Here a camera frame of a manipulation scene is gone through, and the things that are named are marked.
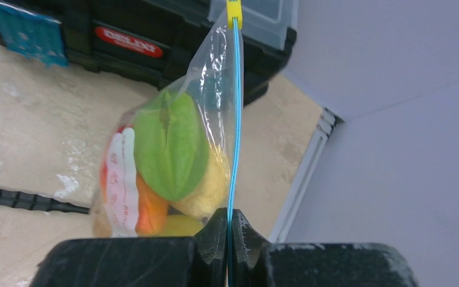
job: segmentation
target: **white corner trim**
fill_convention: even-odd
[[[270,242],[280,243],[286,240],[325,143],[335,126],[335,120],[335,116],[328,110],[324,110],[321,113],[316,129],[305,150],[304,158],[298,166],[289,193],[284,200],[274,228],[268,238]]]

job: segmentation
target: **white wall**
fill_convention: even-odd
[[[344,120],[459,82],[459,0],[300,0],[286,76]]]
[[[385,243],[458,287],[459,84],[336,127],[287,241]]]
[[[285,72],[345,120],[288,242],[381,242],[459,286],[459,0],[300,0]]]

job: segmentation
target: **yellow fruit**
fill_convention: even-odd
[[[181,214],[169,215],[163,230],[158,237],[194,236],[203,228],[203,224],[191,217]]]
[[[209,162],[203,179],[187,197],[170,202],[185,215],[202,219],[210,217],[228,198],[230,173],[228,158],[219,148],[210,148]]]

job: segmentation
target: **black rubber grip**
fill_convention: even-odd
[[[0,189],[0,205],[11,208],[27,210],[40,210],[44,212],[76,212],[88,214],[89,208],[76,206],[67,202],[60,202],[37,194],[24,193],[22,191],[9,191]]]

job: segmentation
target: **green mango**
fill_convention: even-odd
[[[191,96],[162,92],[133,120],[137,171],[159,196],[178,201],[191,194],[207,169],[209,143]]]

